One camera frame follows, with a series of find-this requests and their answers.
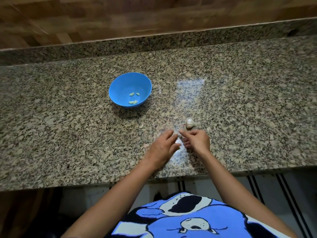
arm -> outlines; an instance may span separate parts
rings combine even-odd
[[[186,148],[193,148],[207,169],[222,200],[289,237],[296,234],[264,204],[254,197],[210,152],[210,139],[203,130],[179,131]]]
[[[104,237],[127,214],[150,176],[179,149],[180,144],[175,143],[177,135],[172,134],[173,130],[161,134],[136,168],[87,210],[62,238]]]

plastic bowl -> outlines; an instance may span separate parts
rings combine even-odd
[[[151,91],[152,83],[147,76],[141,73],[126,73],[113,80],[109,88],[109,96],[115,104],[125,108],[135,108],[147,100]],[[137,100],[136,104],[129,104],[129,101],[135,100]]]

bowl rim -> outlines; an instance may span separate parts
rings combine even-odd
[[[121,105],[121,104],[116,103],[116,102],[113,101],[113,99],[111,98],[111,96],[110,96],[110,88],[111,88],[111,85],[113,84],[113,82],[114,82],[117,78],[119,78],[119,77],[121,77],[122,75],[125,75],[125,74],[141,74],[141,75],[145,76],[145,77],[150,81],[150,84],[151,84],[150,93],[149,93],[148,96],[146,96],[146,98],[145,98],[144,100],[142,100],[140,103],[136,103],[136,104],[129,105],[129,106],[124,106],[124,105]],[[111,100],[114,104],[119,105],[119,106],[121,106],[121,107],[125,107],[125,108],[133,108],[133,107],[136,107],[136,106],[139,106],[139,105],[143,104],[143,103],[148,99],[148,97],[151,95],[151,93],[152,93],[152,82],[151,82],[151,80],[150,80],[149,77],[146,76],[145,74],[138,73],[138,72],[128,72],[128,73],[124,73],[124,74],[119,75],[118,77],[116,77],[116,78],[111,82],[111,84],[110,84],[110,86],[109,86],[109,90],[108,90],[108,95],[109,95],[110,100]]]

person's left hand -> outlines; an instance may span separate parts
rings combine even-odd
[[[143,162],[149,164],[154,170],[166,164],[173,154],[180,149],[181,144],[175,143],[178,135],[173,130],[162,133],[145,153]]]

person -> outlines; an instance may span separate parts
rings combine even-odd
[[[167,130],[154,141],[137,166],[88,209],[62,238],[297,237],[213,156],[205,131],[179,132],[185,148],[192,148],[206,167],[224,203],[180,192],[127,214],[151,175],[180,149],[181,144],[175,143],[177,135]]]

